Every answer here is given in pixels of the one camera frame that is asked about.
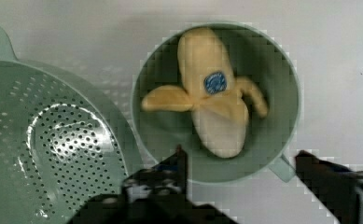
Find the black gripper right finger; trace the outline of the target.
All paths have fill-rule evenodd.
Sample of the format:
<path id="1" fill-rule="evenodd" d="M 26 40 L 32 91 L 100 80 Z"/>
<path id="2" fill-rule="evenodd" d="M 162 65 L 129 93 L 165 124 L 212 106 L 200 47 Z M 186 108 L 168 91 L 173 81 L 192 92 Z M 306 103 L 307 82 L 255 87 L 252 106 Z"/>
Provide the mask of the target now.
<path id="1" fill-rule="evenodd" d="M 363 224 L 363 171 L 318 159 L 306 150 L 295 156 L 296 176 L 340 224 Z"/>

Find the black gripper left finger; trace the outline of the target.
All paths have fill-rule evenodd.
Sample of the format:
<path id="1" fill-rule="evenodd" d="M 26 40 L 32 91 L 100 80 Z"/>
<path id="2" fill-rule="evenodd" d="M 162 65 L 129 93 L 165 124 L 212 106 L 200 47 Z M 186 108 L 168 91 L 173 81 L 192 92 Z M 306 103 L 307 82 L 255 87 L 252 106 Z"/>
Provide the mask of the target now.
<path id="1" fill-rule="evenodd" d="M 187 197 L 188 154 L 181 147 L 125 178 L 119 194 L 88 199 L 66 224 L 237 224 L 211 204 Z"/>

